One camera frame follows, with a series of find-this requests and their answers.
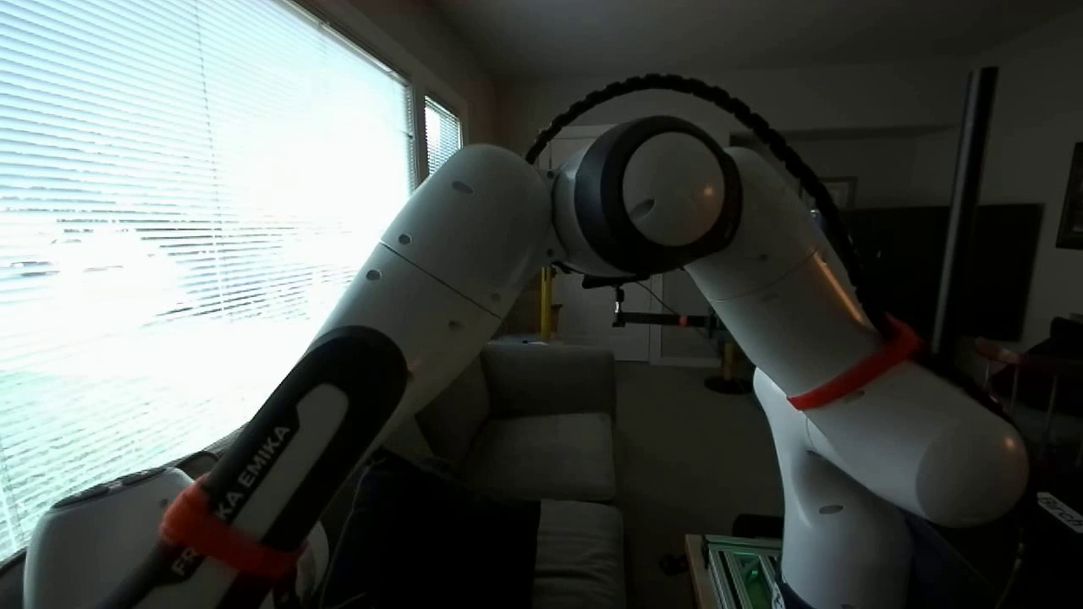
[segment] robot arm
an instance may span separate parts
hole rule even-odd
[[[132,550],[95,586],[115,587],[115,605],[255,605],[267,586],[211,560],[221,548],[168,520],[214,513],[270,555],[297,548],[351,463],[465,372],[545,257],[600,276],[689,269],[759,364],[784,481],[782,575],[816,605],[870,605],[863,577],[901,573],[891,505],[974,523],[1022,494],[1022,444],[980,405],[909,361],[853,375],[884,340],[795,185],[688,123],[645,119],[602,134],[551,185],[505,150],[458,153],[223,463],[174,502],[143,548],[152,558]],[[861,537],[870,555],[839,555]],[[48,550],[32,548],[32,566],[48,573]]]

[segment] couch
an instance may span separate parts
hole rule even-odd
[[[497,339],[469,361],[469,370],[455,384],[442,389],[442,395],[438,395],[414,418],[414,427],[407,427],[390,444],[390,450],[397,457],[407,457],[409,463],[421,463],[423,470],[449,476],[469,494],[535,506],[528,532],[532,548],[521,560],[521,595],[513,595],[521,601],[513,605],[625,605],[625,555],[616,474],[616,372],[605,349]],[[484,560],[484,550],[507,555],[507,560],[521,555],[519,548],[494,542],[491,532],[458,532],[447,537],[447,529],[477,529],[477,513],[465,520],[459,505],[442,505],[439,511],[416,506],[426,502],[439,505],[442,496],[449,496],[447,487],[432,489],[414,484],[407,494],[409,496],[402,502],[398,494],[394,506],[372,506],[372,513],[380,511],[381,520],[369,520],[364,532],[369,537],[390,542],[380,548],[380,558],[377,550],[369,550],[369,560],[356,558],[349,566],[351,573],[364,573],[364,566],[372,573],[386,567],[386,560],[398,560],[397,555],[402,550],[402,543],[438,543],[439,555],[426,558],[442,566],[477,558]],[[409,519],[409,523],[397,523],[397,532],[386,532],[386,520],[402,519]],[[362,533],[349,533],[349,523],[334,523],[334,519],[325,520],[333,533],[344,529],[344,543],[369,543],[362,542]],[[481,567],[455,567],[455,577],[475,577],[475,573],[484,573],[484,586],[502,586],[502,577],[507,577],[505,558],[486,558]],[[397,587],[409,587],[409,581],[416,581],[416,575],[398,577],[397,567],[386,567],[386,575],[380,577],[397,577]]]

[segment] window blinds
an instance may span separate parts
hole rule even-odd
[[[0,560],[262,405],[407,203],[402,104],[288,3],[0,3]]]

